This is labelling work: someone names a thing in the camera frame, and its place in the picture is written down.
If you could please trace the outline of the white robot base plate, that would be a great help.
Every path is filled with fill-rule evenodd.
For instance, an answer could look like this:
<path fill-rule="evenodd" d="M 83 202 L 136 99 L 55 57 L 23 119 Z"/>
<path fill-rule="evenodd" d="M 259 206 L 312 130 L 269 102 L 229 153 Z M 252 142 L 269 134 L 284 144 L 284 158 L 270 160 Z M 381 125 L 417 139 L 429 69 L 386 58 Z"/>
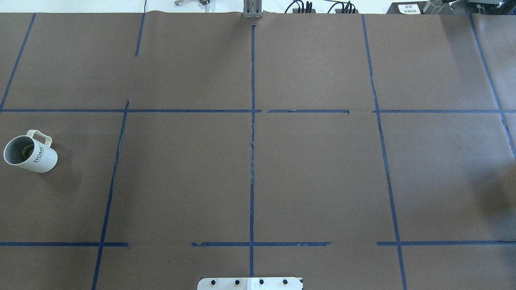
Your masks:
<path fill-rule="evenodd" d="M 303 290 L 302 278 L 297 277 L 237 277 L 203 278 L 197 290 Z"/>

